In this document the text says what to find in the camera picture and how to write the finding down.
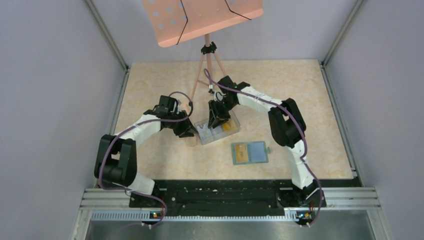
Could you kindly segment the clear plastic card box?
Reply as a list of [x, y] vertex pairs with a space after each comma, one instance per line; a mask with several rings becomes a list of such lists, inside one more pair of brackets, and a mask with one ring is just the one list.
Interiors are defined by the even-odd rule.
[[207, 119], [198, 121], [194, 124], [201, 145], [210, 144], [240, 131], [240, 122], [236, 114], [233, 110], [230, 110], [229, 114], [230, 119], [216, 128], [209, 128]]

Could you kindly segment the gold VIP credit card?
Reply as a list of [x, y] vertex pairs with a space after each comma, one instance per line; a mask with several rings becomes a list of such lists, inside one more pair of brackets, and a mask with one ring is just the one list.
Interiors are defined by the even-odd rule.
[[249, 151], [248, 145], [245, 143], [236, 144], [235, 150], [235, 161], [236, 163], [248, 163], [249, 162]]

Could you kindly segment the green leather card holder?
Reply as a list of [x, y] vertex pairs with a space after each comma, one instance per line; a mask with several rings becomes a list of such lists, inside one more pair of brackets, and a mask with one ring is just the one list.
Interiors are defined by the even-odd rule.
[[[246, 163], [236, 163], [235, 145], [247, 144], [248, 159]], [[231, 144], [231, 156], [233, 165], [249, 165], [249, 164], [264, 164], [269, 162], [268, 155], [271, 153], [270, 147], [264, 141], [250, 141], [250, 142], [235, 142]]]

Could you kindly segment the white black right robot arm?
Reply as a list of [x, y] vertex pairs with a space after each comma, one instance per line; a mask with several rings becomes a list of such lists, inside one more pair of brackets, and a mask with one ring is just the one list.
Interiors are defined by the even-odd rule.
[[209, 101], [208, 127], [216, 128], [230, 119], [230, 111], [237, 105], [249, 107], [268, 116], [273, 140], [286, 150], [294, 185], [293, 200], [307, 206], [314, 197], [324, 199], [321, 182], [307, 163], [308, 145], [306, 124], [297, 103], [292, 99], [280, 100], [261, 93], [246, 82], [236, 84], [229, 76], [211, 81], [219, 87], [221, 99]]

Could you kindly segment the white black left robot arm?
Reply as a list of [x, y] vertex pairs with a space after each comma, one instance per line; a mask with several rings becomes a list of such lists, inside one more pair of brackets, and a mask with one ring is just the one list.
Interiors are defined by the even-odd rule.
[[163, 129], [171, 129], [179, 138], [194, 137], [198, 131], [190, 120], [193, 110], [192, 101], [185, 110], [176, 98], [162, 95], [135, 123], [115, 135], [103, 135], [94, 166], [99, 186], [140, 193], [147, 206], [156, 206], [161, 194], [155, 190], [156, 182], [138, 171], [137, 149]]

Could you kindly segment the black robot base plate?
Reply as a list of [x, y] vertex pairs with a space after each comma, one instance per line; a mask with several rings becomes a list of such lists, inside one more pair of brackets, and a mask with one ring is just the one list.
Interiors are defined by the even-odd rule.
[[219, 207], [228, 210], [235, 207], [247, 208], [247, 213], [264, 213], [265, 206], [272, 209], [288, 207], [318, 210], [326, 204], [314, 196], [303, 200], [300, 192], [294, 189], [291, 180], [157, 180], [153, 197], [130, 195], [130, 208], [159, 208], [172, 213], [180, 213], [188, 206], [190, 213], [211, 213]]

